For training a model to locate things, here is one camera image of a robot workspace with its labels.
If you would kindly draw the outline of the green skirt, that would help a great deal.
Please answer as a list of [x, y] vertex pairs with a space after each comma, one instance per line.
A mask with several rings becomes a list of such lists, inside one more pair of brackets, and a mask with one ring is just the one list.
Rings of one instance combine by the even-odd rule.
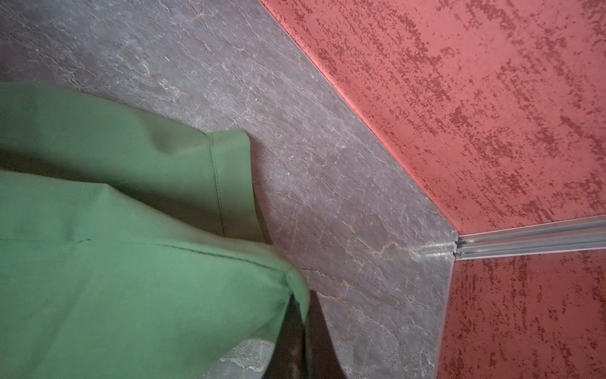
[[2, 377], [198, 378], [290, 301], [244, 131], [2, 84]]

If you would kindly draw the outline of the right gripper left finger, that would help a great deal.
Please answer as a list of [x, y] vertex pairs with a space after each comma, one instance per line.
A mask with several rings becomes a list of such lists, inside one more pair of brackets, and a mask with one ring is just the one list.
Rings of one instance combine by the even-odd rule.
[[295, 297], [289, 299], [279, 336], [263, 379], [306, 377], [306, 329]]

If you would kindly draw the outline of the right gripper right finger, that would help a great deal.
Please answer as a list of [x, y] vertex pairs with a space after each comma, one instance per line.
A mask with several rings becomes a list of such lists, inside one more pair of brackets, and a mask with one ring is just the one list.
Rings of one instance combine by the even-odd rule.
[[306, 366], [308, 378], [346, 379], [328, 330], [318, 294], [310, 292], [306, 322]]

